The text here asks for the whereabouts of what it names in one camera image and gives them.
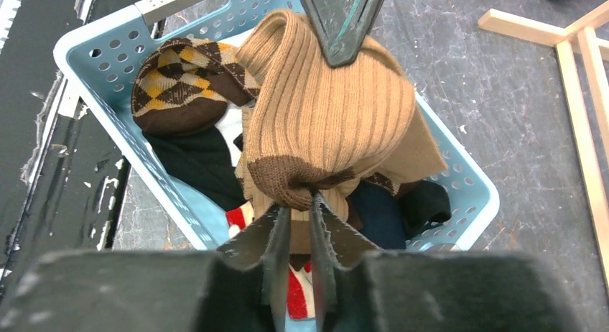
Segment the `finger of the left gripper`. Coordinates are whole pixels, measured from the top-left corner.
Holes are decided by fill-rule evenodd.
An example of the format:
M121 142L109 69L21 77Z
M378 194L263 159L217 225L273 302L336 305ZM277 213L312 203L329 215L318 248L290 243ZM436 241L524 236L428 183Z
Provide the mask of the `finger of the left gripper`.
M385 0L300 0L331 68L352 64Z

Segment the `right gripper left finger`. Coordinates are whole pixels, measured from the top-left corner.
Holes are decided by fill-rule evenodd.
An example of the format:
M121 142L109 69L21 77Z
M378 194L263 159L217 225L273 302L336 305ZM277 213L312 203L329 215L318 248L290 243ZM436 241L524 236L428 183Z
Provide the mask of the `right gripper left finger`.
M283 331L290 212L215 251L51 252L1 309L3 331Z

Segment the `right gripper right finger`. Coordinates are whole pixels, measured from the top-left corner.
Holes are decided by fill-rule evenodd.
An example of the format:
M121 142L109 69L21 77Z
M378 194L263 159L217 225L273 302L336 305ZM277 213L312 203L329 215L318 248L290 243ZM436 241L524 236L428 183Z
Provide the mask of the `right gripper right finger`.
M559 283L509 252L382 250L315 193L310 209L319 331L579 331Z

